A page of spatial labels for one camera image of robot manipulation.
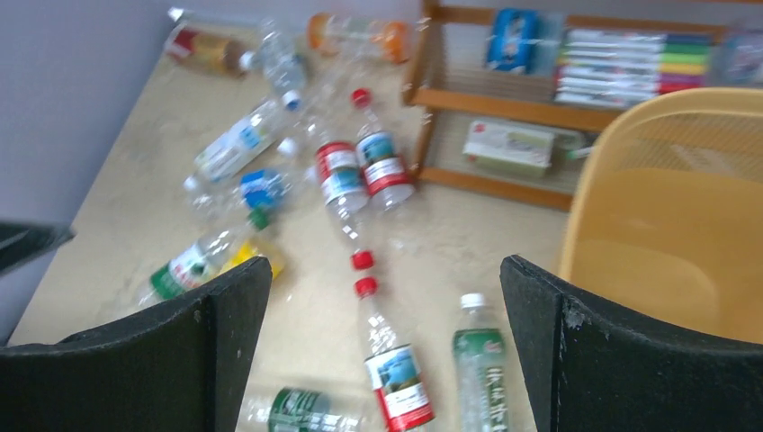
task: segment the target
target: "wooden shelf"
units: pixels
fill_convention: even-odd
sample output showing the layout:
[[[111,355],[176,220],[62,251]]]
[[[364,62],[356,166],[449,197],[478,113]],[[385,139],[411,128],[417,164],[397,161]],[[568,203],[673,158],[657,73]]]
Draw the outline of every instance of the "wooden shelf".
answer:
[[[763,0],[740,3],[763,4]],[[459,162],[466,129],[462,133],[453,130],[454,124],[463,127],[462,121],[454,120],[453,112],[462,117],[497,117],[585,132],[602,131],[621,113],[554,103],[550,76],[514,76],[484,68],[484,41],[495,13],[489,8],[442,6],[438,0],[424,0],[425,19],[402,97],[405,104],[425,106],[431,121],[419,136],[411,171],[428,182],[567,209],[579,167],[577,171],[552,167],[545,178],[528,181],[484,173]],[[563,22],[566,27],[708,33],[716,44],[724,32],[717,25],[585,15],[569,15]],[[449,132],[443,133],[443,127],[435,125],[442,122],[451,123]]]

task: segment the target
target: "table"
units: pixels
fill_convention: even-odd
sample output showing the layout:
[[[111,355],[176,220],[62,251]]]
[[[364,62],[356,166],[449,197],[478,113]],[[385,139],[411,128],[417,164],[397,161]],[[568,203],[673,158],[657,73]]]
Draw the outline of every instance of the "table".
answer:
[[[372,71],[369,82],[391,129],[401,146],[412,146],[422,112],[400,108],[402,68]],[[193,158],[268,89],[260,74],[203,76],[160,59],[74,220],[77,236],[50,265],[11,344],[55,343],[102,324],[96,317],[105,302],[134,290],[192,244],[202,227],[186,208],[182,182]],[[272,153],[253,166],[266,165]],[[415,236],[421,248],[382,256],[379,277],[400,312],[417,314],[408,321],[416,324],[414,343],[441,425],[459,429],[451,338],[459,297],[479,291],[499,315],[509,345],[511,430],[535,430],[498,272],[511,254],[552,268],[566,213],[428,184],[420,195],[426,207],[404,235]],[[274,281],[253,379],[304,375],[369,386],[356,330],[353,284],[360,276],[350,268],[347,248],[318,199],[281,219],[278,240],[290,268]]]

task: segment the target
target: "blue label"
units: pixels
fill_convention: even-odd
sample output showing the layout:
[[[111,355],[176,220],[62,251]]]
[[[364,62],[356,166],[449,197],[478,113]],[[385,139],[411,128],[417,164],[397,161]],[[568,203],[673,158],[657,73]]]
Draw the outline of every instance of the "blue label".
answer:
[[[241,194],[251,209],[272,209],[283,203],[286,190],[278,170],[265,168],[241,177]]]
[[[238,134],[238,137],[244,142],[244,146],[250,150],[260,143],[259,133],[257,133],[256,129],[251,126],[246,126],[246,128]]]

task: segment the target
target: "wooden rack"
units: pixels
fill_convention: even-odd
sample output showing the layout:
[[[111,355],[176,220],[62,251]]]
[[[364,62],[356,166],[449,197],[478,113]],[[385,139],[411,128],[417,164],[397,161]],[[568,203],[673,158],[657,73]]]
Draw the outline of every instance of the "wooden rack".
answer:
[[[763,3],[763,0],[738,3]],[[548,181],[534,182],[521,177],[481,175],[470,172],[468,169],[438,166],[431,161],[433,152],[438,150],[437,147],[444,145],[442,142],[444,132],[437,132],[437,129],[449,127],[438,124],[438,120],[444,113],[458,112],[472,116],[498,117],[587,132],[602,131],[621,113],[556,104],[552,102],[552,78],[512,76],[506,72],[479,70],[482,66],[481,62],[473,65],[474,68],[471,70],[475,76],[475,82],[495,83],[489,86],[501,86],[501,91],[480,93],[470,91],[467,85],[462,86],[463,88],[447,88],[448,85],[443,85],[443,77],[448,75],[443,71],[449,68],[444,45],[445,26],[448,24],[491,26],[495,13],[496,10],[489,8],[443,6],[438,0],[424,0],[424,19],[419,27],[419,39],[402,87],[402,99],[405,104],[422,105],[426,108],[424,125],[417,140],[410,171],[417,179],[427,182],[568,210],[582,164],[574,168],[577,169],[576,173],[560,173],[556,178]],[[721,40],[725,30],[724,27],[716,25],[585,15],[567,16],[565,26],[656,32],[698,32],[712,35],[715,44]],[[487,28],[480,31],[487,36]],[[484,51],[484,43],[474,47],[474,50]],[[521,89],[525,87],[538,88],[537,95],[528,97],[527,94],[520,94]],[[465,138],[466,130],[462,132],[462,136]],[[445,141],[452,146],[458,145],[456,138],[445,139]]]

